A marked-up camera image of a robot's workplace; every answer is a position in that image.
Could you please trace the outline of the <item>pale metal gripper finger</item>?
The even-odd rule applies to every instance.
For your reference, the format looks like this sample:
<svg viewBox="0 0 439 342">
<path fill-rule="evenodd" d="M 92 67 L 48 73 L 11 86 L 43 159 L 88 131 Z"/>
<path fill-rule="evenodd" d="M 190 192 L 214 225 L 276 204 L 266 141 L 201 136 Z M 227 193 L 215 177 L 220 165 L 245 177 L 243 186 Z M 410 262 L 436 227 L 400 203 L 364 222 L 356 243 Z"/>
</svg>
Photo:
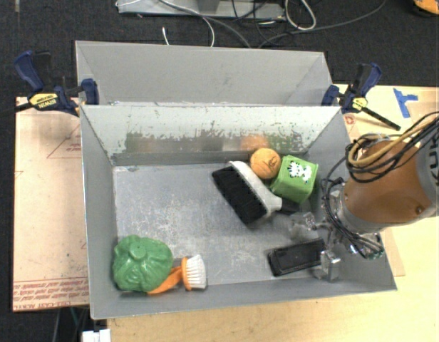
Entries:
<svg viewBox="0 0 439 342">
<path fill-rule="evenodd" d="M 329 282 L 335 281 L 339 277 L 340 265 L 341 259 L 333 251 L 324 250 L 321 252 L 319 268 L 314 270 L 314 276 Z"/>
<path fill-rule="evenodd" d="M 312 212 L 298 212 L 291 217 L 290 235 L 317 235 L 316 219 Z"/>
</svg>

